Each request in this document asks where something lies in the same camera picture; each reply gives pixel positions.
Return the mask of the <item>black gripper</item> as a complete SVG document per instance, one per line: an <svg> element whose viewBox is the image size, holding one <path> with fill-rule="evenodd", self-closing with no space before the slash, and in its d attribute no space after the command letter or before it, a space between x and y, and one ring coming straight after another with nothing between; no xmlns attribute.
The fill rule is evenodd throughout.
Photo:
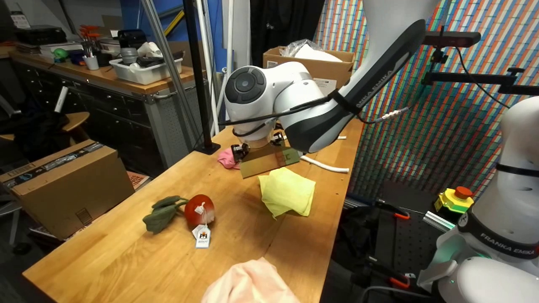
<svg viewBox="0 0 539 303"><path fill-rule="evenodd" d="M231 152L233 152L234 162L239 164L241 161L245 161L248 157L250 147L246 144L233 146Z"/></svg>

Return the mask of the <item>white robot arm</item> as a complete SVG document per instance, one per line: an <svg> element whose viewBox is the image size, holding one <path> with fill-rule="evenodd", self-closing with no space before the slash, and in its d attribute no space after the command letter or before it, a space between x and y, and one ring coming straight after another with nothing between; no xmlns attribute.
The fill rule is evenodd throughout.
<svg viewBox="0 0 539 303"><path fill-rule="evenodd" d="M236 70L224 88L228 125L253 147L268 144L280 124L290 147L314 154L332 146L342 130L415 56L440 0L362 0L368 21L368 55L349 82L324 93L298 63Z"/></svg>

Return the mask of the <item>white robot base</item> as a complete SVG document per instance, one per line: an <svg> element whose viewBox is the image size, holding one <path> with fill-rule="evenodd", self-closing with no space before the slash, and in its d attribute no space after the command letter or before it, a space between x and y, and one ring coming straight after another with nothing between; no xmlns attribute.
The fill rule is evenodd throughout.
<svg viewBox="0 0 539 303"><path fill-rule="evenodd" d="M496 178L420 274L443 303L539 303L538 97L504 114L502 136Z"/></svg>

